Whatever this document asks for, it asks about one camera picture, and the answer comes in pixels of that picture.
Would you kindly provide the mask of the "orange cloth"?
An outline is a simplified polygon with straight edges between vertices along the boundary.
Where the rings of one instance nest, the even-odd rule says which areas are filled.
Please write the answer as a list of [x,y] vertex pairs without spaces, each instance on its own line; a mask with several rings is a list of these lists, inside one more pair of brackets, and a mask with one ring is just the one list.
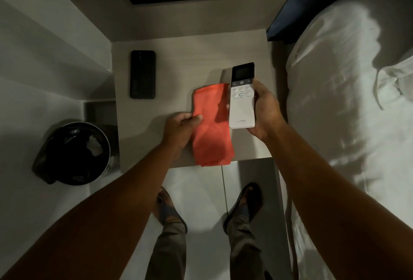
[[202,115],[203,120],[193,132],[193,156],[201,167],[225,166],[235,156],[228,121],[227,94],[227,83],[194,91],[193,115]]

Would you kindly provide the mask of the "person's left forearm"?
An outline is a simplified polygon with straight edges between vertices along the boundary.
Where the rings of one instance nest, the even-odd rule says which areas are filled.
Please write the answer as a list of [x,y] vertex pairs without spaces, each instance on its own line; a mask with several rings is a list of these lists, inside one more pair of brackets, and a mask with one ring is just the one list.
[[0,280],[119,280],[177,157],[157,146],[62,216]]

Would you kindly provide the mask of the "person's left hand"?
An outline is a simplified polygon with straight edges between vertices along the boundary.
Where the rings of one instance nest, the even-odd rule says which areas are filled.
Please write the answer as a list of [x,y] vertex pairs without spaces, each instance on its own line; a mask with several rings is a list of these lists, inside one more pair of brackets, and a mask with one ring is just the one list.
[[179,156],[188,144],[193,131],[186,131],[181,127],[183,115],[193,115],[191,112],[181,112],[169,117],[164,125],[161,144],[170,149],[175,156]]

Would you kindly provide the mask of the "person's left sandal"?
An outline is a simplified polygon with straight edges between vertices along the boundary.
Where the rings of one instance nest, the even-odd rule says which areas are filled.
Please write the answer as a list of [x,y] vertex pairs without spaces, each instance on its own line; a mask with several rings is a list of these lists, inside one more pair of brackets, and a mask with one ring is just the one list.
[[163,227],[170,222],[179,222],[183,225],[185,234],[188,233],[188,226],[186,222],[179,215],[173,204],[171,196],[164,187],[161,187],[158,192],[152,213]]

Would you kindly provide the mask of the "person's sandal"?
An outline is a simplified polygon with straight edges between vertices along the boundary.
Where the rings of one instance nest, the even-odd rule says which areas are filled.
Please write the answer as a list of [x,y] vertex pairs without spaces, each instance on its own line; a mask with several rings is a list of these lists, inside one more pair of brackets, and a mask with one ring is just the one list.
[[183,225],[185,234],[188,233],[188,226],[186,222],[179,215],[173,204],[171,196],[164,187],[161,187],[158,192],[152,213],[163,227],[170,222],[179,222]]
[[228,226],[235,217],[243,216],[250,223],[261,210],[263,206],[263,193],[261,187],[257,183],[247,184],[240,192],[235,204],[227,214],[223,222],[223,230],[226,235],[229,235]]

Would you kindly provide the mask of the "white remote control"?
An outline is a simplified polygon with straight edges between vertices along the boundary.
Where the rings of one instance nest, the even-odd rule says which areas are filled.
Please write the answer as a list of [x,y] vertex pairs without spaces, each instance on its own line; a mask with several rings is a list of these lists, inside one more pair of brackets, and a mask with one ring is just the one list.
[[232,68],[229,109],[229,127],[232,130],[255,127],[255,92],[252,86],[254,77],[253,62]]

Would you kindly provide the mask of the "person's right trouser leg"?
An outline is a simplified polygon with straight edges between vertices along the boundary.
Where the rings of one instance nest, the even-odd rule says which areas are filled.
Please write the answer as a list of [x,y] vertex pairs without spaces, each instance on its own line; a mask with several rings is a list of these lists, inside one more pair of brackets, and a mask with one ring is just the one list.
[[230,242],[230,280],[273,280],[246,215],[234,215],[227,225]]

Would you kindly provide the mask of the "person's right sandal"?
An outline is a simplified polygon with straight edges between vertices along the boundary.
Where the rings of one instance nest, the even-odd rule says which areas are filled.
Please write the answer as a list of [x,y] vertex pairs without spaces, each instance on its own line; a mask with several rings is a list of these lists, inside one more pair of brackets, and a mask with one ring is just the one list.
[[223,230],[226,235],[229,235],[228,226],[235,217],[243,216],[250,223],[261,210],[263,206],[263,193],[261,187],[257,183],[247,184],[240,192],[235,204],[227,214],[223,222]]

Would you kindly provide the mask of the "white pillow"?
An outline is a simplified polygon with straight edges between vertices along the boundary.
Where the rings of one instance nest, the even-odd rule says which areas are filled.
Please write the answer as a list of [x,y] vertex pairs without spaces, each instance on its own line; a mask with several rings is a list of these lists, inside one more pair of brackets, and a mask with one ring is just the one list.
[[413,47],[396,64],[378,71],[373,93],[381,110],[400,103],[413,105]]

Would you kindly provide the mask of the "person's right forearm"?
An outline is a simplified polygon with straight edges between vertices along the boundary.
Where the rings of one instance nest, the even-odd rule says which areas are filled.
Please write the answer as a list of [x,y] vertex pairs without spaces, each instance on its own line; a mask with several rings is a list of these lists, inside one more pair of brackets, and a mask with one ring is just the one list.
[[413,229],[341,176],[285,122],[265,144],[336,280],[413,280]]

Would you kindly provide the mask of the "person's left trouser leg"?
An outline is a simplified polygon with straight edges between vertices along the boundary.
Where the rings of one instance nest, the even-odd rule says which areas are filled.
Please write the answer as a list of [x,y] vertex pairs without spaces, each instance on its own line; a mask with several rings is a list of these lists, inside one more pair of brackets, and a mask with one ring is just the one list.
[[149,260],[145,280],[184,280],[186,231],[178,218],[166,221]]

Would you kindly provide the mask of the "black smartphone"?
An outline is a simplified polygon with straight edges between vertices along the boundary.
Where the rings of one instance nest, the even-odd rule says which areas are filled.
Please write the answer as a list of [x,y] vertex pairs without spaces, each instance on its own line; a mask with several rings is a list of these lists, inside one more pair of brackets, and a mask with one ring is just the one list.
[[131,51],[129,82],[131,99],[155,99],[156,53],[154,51]]

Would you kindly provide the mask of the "person's trouser leg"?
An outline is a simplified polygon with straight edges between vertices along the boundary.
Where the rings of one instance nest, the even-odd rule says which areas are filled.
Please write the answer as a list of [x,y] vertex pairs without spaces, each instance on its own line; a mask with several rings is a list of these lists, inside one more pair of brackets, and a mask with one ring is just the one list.
[[227,225],[230,242],[230,280],[273,280],[246,215],[234,215]]
[[166,221],[149,260],[145,280],[184,280],[186,231],[178,218]]

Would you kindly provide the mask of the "person's right hand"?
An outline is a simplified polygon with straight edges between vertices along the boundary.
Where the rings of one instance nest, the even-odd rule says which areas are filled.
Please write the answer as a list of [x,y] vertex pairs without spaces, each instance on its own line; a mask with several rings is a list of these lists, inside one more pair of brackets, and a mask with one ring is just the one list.
[[254,108],[254,113],[255,126],[247,128],[247,131],[266,145],[273,142],[275,137],[287,126],[281,114],[279,102],[271,91],[269,105],[265,109]]

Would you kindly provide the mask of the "black mesh waste bin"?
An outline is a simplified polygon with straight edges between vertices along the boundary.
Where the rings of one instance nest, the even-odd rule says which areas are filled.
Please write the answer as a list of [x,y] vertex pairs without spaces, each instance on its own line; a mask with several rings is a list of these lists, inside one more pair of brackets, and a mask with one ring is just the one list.
[[71,122],[45,139],[32,171],[47,184],[71,186],[92,183],[120,166],[116,125]]

